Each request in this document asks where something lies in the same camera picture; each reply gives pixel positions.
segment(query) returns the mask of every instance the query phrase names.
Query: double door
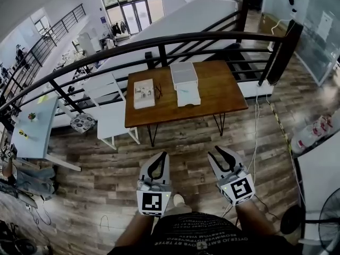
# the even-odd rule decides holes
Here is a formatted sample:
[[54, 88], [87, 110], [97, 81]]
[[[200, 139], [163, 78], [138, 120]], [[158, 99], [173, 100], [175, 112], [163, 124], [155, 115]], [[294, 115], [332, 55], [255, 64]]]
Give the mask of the double door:
[[145, 1], [127, 3], [122, 6], [122, 11], [132, 35], [151, 24], [151, 17]]

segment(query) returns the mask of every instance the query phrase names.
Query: black fan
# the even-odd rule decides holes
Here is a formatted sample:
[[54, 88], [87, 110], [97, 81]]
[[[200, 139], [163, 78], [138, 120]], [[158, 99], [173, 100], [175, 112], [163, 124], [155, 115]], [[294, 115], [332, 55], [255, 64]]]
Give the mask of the black fan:
[[326, 200], [320, 212], [319, 220], [304, 220], [304, 211], [295, 205], [289, 208], [282, 217], [280, 230], [283, 234], [290, 234], [304, 222], [319, 224], [321, 246], [327, 252], [338, 249], [340, 240], [340, 189], [337, 189]]

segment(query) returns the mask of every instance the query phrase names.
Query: brown tabletop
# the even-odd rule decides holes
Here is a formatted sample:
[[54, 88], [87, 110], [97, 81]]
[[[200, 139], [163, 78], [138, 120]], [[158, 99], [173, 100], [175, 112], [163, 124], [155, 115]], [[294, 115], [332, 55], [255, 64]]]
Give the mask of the brown tabletop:
[[[125, 127], [157, 124], [213, 114], [224, 114], [247, 109], [248, 105], [226, 62], [210, 61], [193, 63], [198, 77], [201, 105], [177, 106], [170, 67], [162, 67], [129, 74], [127, 83]], [[154, 107], [134, 109], [134, 83], [153, 79], [154, 86], [161, 86], [163, 96], [157, 99], [155, 89]]]

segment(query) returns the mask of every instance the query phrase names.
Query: light blue table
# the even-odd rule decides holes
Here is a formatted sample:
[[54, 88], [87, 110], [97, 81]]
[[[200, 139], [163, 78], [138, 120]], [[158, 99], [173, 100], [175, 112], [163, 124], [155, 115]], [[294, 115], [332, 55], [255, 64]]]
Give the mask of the light blue table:
[[[69, 164], [47, 153], [49, 137], [52, 129], [52, 121], [58, 107], [58, 97], [53, 97], [40, 104], [30, 105], [19, 113], [19, 123], [15, 124], [11, 143], [18, 150], [18, 158], [47, 159], [53, 163], [67, 168], [81, 171], [79, 166]], [[37, 121], [28, 119], [30, 113], [37, 115]], [[19, 134], [23, 130], [28, 139]]]

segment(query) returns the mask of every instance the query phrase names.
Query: jeans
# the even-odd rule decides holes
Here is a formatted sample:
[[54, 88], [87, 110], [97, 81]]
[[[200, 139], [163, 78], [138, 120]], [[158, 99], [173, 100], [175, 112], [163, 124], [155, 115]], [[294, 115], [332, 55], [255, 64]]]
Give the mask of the jeans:
[[188, 214], [191, 213], [192, 209], [186, 205], [185, 203], [179, 203], [177, 207], [172, 208], [164, 213], [162, 217], [169, 216], [169, 215], [181, 215], [181, 214]]
[[17, 167], [16, 187], [37, 195], [50, 195], [54, 192], [53, 181], [55, 176], [52, 168], [41, 170], [25, 169]]

